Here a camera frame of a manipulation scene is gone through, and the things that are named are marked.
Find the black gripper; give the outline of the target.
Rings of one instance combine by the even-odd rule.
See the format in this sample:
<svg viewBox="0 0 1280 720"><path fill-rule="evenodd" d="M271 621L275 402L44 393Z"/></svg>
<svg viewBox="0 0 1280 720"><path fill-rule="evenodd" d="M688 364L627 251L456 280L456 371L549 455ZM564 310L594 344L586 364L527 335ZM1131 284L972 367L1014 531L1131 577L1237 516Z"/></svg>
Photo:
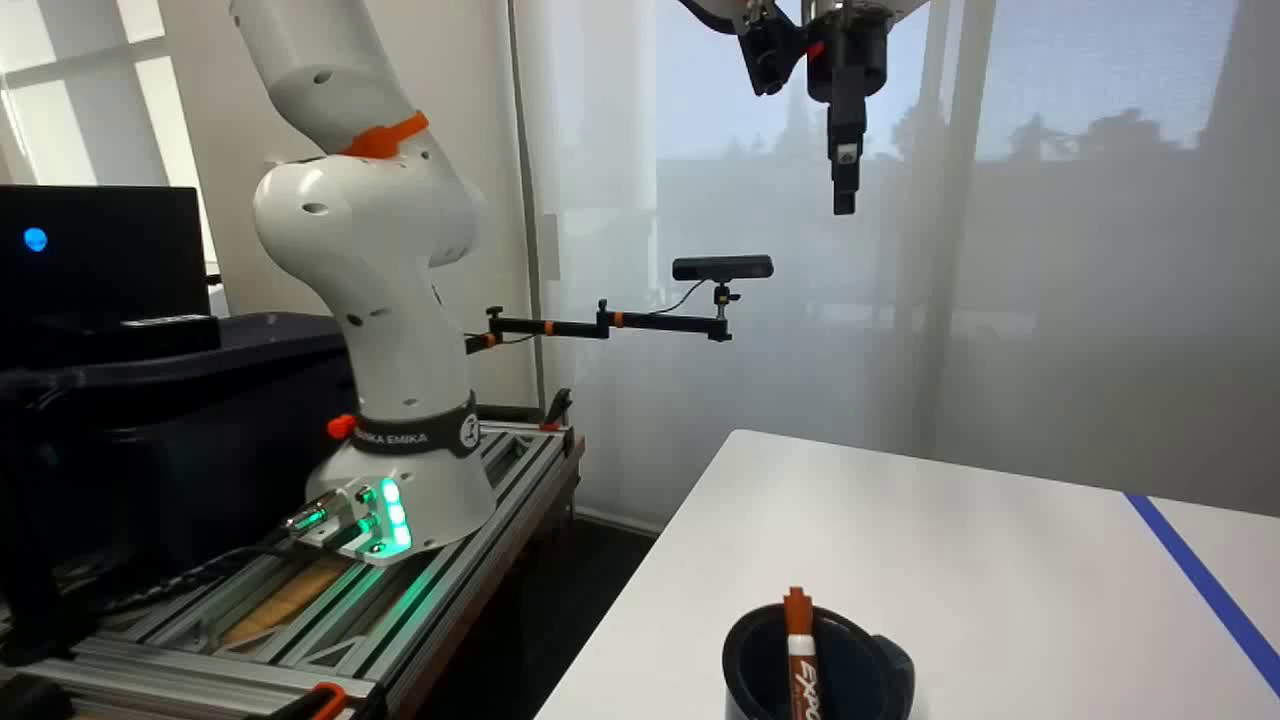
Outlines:
<svg viewBox="0 0 1280 720"><path fill-rule="evenodd" d="M781 0L680 0L706 26L732 34L755 95L777 95L797 62L809 62L809 90L833 90L833 40L840 32L866 43L855 68L866 90L878 95L887 78L887 26L913 17L923 0L801 0L790 17ZM828 164L833 212L853 216L866 155L866 95L840 89L828 101Z"/></svg>

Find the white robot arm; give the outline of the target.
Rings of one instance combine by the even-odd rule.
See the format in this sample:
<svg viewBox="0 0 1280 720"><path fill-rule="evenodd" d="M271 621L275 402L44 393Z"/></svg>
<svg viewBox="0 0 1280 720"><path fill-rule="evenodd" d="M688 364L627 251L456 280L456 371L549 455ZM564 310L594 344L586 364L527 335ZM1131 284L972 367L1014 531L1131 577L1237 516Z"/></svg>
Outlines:
<svg viewBox="0 0 1280 720"><path fill-rule="evenodd" d="M850 216L887 32L923 0L680 2L741 43L760 95L809 78L828 107L833 209ZM403 95L365 0L233 0L233 21L271 107L317 142L260 175L257 234L338 315L358 380L358 416L288 531L361 565L460 544L497 512L469 355L511 323L456 335L431 277L477 248L479 196Z"/></svg>

